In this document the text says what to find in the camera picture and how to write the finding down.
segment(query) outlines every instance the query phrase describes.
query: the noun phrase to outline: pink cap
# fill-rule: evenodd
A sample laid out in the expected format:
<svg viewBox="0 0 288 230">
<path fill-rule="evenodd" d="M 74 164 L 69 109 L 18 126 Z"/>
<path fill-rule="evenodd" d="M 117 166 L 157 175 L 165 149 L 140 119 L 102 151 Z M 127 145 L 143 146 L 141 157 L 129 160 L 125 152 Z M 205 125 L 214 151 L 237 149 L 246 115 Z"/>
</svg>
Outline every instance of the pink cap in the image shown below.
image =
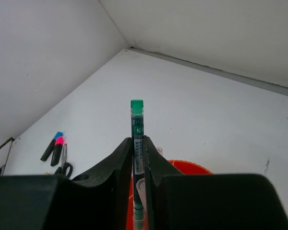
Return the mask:
<svg viewBox="0 0 288 230">
<path fill-rule="evenodd" d="M 55 143 L 54 145 L 58 145 L 58 144 L 63 145 L 63 143 L 64 143 L 63 137 L 58 137 L 58 138 L 56 139 L 56 143 Z"/>
</svg>

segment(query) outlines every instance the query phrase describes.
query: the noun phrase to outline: black scissors handle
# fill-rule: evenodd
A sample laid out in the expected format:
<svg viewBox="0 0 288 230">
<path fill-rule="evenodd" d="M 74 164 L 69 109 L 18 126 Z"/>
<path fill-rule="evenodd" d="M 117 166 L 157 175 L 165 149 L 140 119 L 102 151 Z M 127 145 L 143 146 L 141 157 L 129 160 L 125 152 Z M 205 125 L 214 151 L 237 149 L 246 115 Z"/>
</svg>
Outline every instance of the black scissors handle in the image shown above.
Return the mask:
<svg viewBox="0 0 288 230">
<path fill-rule="evenodd" d="M 60 166 L 58 169 L 54 172 L 54 175 L 64 175 L 67 178 L 70 178 L 72 174 L 72 165 L 68 162 L 65 162 L 63 164 L 63 168 Z"/>
</svg>

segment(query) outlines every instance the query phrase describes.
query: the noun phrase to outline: green cap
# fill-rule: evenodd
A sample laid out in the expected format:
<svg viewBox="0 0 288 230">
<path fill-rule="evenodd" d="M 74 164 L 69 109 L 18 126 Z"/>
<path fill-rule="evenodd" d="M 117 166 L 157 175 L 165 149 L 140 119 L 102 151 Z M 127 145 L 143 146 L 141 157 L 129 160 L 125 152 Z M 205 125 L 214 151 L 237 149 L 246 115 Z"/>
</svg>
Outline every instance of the green cap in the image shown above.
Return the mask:
<svg viewBox="0 0 288 230">
<path fill-rule="evenodd" d="M 143 107 L 143 100 L 131 100 L 131 109 L 134 114 L 141 114 Z"/>
</svg>

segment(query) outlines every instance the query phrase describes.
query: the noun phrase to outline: wall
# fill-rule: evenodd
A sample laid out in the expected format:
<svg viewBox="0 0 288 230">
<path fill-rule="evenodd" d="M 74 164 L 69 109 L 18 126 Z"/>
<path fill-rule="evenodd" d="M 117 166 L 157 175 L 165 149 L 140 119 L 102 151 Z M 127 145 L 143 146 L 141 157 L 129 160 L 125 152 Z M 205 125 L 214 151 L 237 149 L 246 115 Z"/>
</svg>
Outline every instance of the wall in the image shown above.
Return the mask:
<svg viewBox="0 0 288 230">
<path fill-rule="evenodd" d="M 86 171 L 131 135 L 132 99 L 144 99 L 145 134 L 167 159 L 263 174 L 288 213 L 288 97 L 129 50 L 13 142 L 5 175 L 54 173 L 39 159 L 57 131 L 72 178 Z"/>
<path fill-rule="evenodd" d="M 101 0 L 140 49 L 288 87 L 288 0 Z"/>
<path fill-rule="evenodd" d="M 0 145 L 124 47 L 98 0 L 0 0 Z"/>
</svg>

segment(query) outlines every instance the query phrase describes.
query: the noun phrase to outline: white label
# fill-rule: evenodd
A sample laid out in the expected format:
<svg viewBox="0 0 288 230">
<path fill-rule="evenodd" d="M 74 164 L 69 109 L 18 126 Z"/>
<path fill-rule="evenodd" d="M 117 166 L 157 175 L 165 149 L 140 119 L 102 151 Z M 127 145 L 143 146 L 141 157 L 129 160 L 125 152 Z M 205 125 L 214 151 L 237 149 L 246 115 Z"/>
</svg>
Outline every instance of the white label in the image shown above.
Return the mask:
<svg viewBox="0 0 288 230">
<path fill-rule="evenodd" d="M 143 164 L 143 139 L 134 140 L 134 174 L 140 175 L 144 173 Z"/>
</svg>

